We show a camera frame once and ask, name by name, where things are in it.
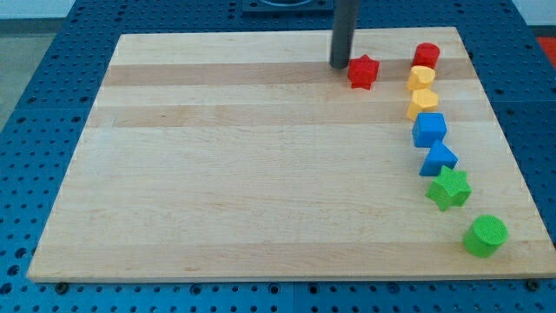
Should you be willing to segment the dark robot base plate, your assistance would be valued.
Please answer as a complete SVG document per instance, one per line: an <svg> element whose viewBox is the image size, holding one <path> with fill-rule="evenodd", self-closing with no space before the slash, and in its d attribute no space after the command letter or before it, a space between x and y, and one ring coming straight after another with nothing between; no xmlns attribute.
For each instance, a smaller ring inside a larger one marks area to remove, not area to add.
<svg viewBox="0 0 556 313"><path fill-rule="evenodd" d="M242 14L333 12L334 0L240 0Z"/></svg>

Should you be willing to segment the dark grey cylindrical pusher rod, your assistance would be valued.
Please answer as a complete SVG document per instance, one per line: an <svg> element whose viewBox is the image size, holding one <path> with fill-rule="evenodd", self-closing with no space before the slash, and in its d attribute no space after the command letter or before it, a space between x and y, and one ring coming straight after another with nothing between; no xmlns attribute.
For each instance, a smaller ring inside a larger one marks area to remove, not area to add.
<svg viewBox="0 0 556 313"><path fill-rule="evenodd" d="M348 67L360 0L337 0L330 46L329 65L336 70Z"/></svg>

